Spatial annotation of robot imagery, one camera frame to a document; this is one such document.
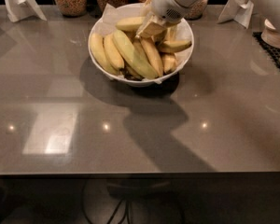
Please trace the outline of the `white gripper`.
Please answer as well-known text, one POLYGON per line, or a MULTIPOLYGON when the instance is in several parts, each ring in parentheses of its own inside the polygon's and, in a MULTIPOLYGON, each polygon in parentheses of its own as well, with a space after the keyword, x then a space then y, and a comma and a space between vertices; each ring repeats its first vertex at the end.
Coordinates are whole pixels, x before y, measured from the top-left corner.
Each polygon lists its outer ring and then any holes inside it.
POLYGON ((146 0, 141 8, 141 15, 146 17, 136 34, 143 38, 158 35, 166 29, 165 21, 181 21, 188 10, 189 0, 146 0))

